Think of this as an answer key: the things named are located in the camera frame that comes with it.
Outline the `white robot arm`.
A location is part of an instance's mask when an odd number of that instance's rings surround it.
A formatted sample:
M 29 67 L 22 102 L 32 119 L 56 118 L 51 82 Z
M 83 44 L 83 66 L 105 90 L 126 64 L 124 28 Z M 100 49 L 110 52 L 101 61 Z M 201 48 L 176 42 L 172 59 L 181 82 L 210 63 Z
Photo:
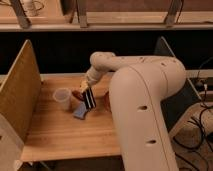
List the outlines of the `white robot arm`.
M 161 110 L 161 101 L 186 81 L 175 57 L 117 56 L 95 52 L 81 83 L 86 90 L 112 70 L 109 100 L 125 171 L 179 171 Z

